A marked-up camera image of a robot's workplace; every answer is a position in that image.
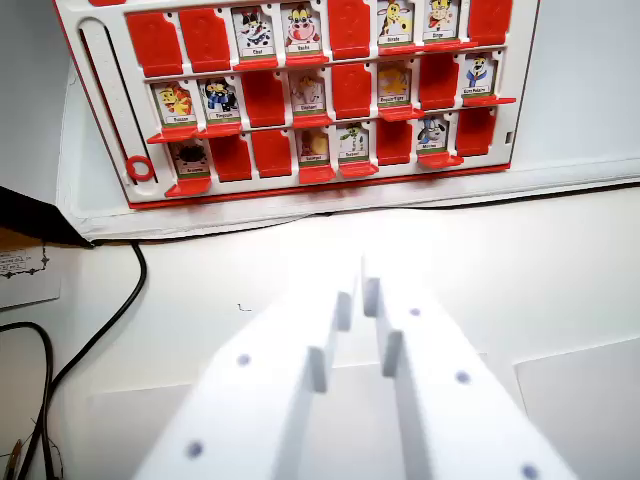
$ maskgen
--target black wire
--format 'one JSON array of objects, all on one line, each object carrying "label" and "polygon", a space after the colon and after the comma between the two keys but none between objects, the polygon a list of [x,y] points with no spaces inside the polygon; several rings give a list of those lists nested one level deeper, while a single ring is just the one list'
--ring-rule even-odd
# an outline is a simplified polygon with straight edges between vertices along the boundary
[{"label": "black wire", "polygon": [[144,283],[147,279],[147,262],[144,259],[144,255],[140,250],[140,246],[138,245],[138,242],[131,242],[131,247],[133,248],[133,251],[135,252],[136,257],[138,258],[138,262],[140,263],[140,278],[138,279],[138,283],[136,284],[135,288],[131,292],[131,295],[129,295],[129,298],[125,300],[125,302],[118,309],[118,311],[113,314],[113,316],[109,319],[109,321],[105,323],[104,326],[100,330],[98,330],[98,332],[93,337],[91,337],[91,339],[86,343],[86,345],[82,347],[82,349],[69,361],[69,363],[65,365],[65,367],[62,370],[60,370],[60,373],[58,373],[58,375],[56,375],[53,381],[51,382],[49,398],[47,399],[48,401],[46,404],[43,404],[42,407],[40,408],[38,420],[36,422],[35,428],[33,429],[33,440],[29,444],[29,448],[27,449],[27,453],[24,457],[24,461],[22,462],[22,467],[20,468],[20,474],[18,475],[17,480],[26,480],[27,478],[27,474],[29,473],[29,467],[31,466],[31,462],[33,461],[33,456],[35,455],[36,448],[38,446],[38,440],[40,439],[40,435],[43,433],[42,420],[43,418],[46,418],[47,413],[49,412],[51,397],[53,397],[58,386],[60,385],[60,382],[73,369],[73,367],[75,367],[80,362],[80,360],[84,358],[84,356],[89,352],[89,350],[91,350],[91,348],[96,343],[98,343],[98,341],[104,336],[104,334],[107,333],[111,327],[113,327],[113,325],[120,319],[120,317],[124,314],[124,312],[126,312],[127,309],[131,306],[131,304],[134,302],[136,297],[140,294],[142,287],[144,286]]},{"label": "black wire", "polygon": [[[30,328],[31,330],[35,330],[42,339],[42,344],[44,345],[44,357],[46,362],[46,372],[43,389],[44,392],[42,393],[42,405],[47,405],[50,399],[49,392],[51,391],[51,377],[53,376],[53,346],[51,345],[51,339],[49,338],[49,335],[44,328],[33,322],[16,322],[9,325],[3,325],[0,327],[0,333],[8,332],[10,330],[18,330],[21,328]],[[49,429],[47,427],[47,418],[44,417],[43,419],[39,420],[40,422],[34,427],[34,432],[37,428],[40,428],[43,438],[48,439]],[[44,453],[44,466],[47,474],[47,479],[53,479],[55,477],[55,474],[53,472],[51,448],[49,447],[48,442],[45,442],[45,444],[42,445],[42,451]]]}]

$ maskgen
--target cow character card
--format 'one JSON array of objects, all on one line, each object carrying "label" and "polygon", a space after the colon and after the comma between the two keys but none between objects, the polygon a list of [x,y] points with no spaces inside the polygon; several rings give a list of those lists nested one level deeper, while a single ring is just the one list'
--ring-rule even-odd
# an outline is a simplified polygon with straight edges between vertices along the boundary
[{"label": "cow character card", "polygon": [[424,9],[425,42],[438,42],[458,36],[460,0],[426,0]]},{"label": "cow character card", "polygon": [[413,5],[407,0],[378,0],[378,45],[408,45],[413,40]]},{"label": "cow character card", "polygon": [[207,153],[202,146],[202,141],[189,139],[183,142],[169,143],[169,152],[179,179],[211,176]]},{"label": "cow character card", "polygon": [[207,123],[239,122],[236,88],[224,77],[198,80]]},{"label": "cow character card", "polygon": [[462,89],[463,97],[483,97],[493,93],[496,62],[491,60],[491,54],[467,55],[464,68],[466,80]]},{"label": "cow character card", "polygon": [[321,129],[297,130],[296,147],[301,167],[329,165],[329,136]]},{"label": "cow character card", "polygon": [[271,17],[260,7],[232,8],[240,59],[274,57]]},{"label": "cow character card", "polygon": [[320,13],[309,2],[284,3],[280,8],[287,55],[321,52]]},{"label": "cow character card", "polygon": [[359,123],[336,129],[340,140],[338,162],[358,162],[369,160],[369,132]]},{"label": "cow character card", "polygon": [[163,127],[196,124],[191,95],[178,82],[156,83],[151,89]]},{"label": "cow character card", "polygon": [[327,110],[324,80],[313,71],[289,72],[289,89],[294,115],[311,115]]},{"label": "cow character card", "polygon": [[449,122],[442,115],[431,115],[420,120],[423,127],[418,133],[416,153],[426,155],[447,151]]},{"label": "cow character card", "polygon": [[411,71],[403,63],[378,64],[378,106],[408,105],[411,97]]}]

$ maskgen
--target printed label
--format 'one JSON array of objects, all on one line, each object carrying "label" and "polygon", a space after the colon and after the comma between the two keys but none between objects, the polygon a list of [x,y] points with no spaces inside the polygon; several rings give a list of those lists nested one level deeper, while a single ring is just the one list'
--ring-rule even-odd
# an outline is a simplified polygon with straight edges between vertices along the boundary
[{"label": "printed label", "polygon": [[240,120],[240,117],[238,117],[237,114],[234,112],[225,112],[225,113],[210,112],[208,115],[208,118],[209,120],[228,120],[230,118],[237,118],[238,120]]},{"label": "printed label", "polygon": [[300,163],[320,162],[329,160],[329,155],[305,155],[300,157]]},{"label": "printed label", "polygon": [[489,87],[488,85],[484,87],[467,87],[462,89],[462,94],[475,95],[478,93],[488,93],[490,91],[491,91],[491,87]]},{"label": "printed label", "polygon": [[26,250],[0,252],[0,273],[24,271],[28,259]]},{"label": "printed label", "polygon": [[378,103],[397,103],[397,102],[409,102],[408,95],[393,95],[389,97],[379,97]]},{"label": "printed label", "polygon": [[439,32],[424,32],[423,40],[440,40],[441,38],[453,38],[456,34],[453,30],[440,30]]},{"label": "printed label", "polygon": [[353,158],[353,157],[367,157],[368,154],[365,150],[357,150],[355,152],[340,152],[338,158]]},{"label": "printed label", "polygon": [[184,122],[195,122],[196,121],[196,116],[195,115],[183,115],[180,117],[167,117],[166,121],[168,124],[175,124],[175,123],[184,123]]},{"label": "printed label", "polygon": [[262,48],[243,48],[242,56],[243,57],[258,57],[260,55],[273,55],[274,49],[273,47],[262,47]]},{"label": "printed label", "polygon": [[308,112],[310,110],[324,110],[323,103],[307,103],[304,105],[294,105],[294,112]]},{"label": "printed label", "polygon": [[444,148],[444,142],[419,143],[417,150],[434,150],[436,148]]},{"label": "printed label", "polygon": [[305,43],[305,44],[289,45],[287,47],[287,52],[290,52],[290,53],[317,52],[319,50],[320,50],[319,43]]},{"label": "printed label", "polygon": [[389,35],[388,37],[380,37],[379,44],[386,45],[389,43],[402,43],[402,42],[410,42],[410,35]]}]

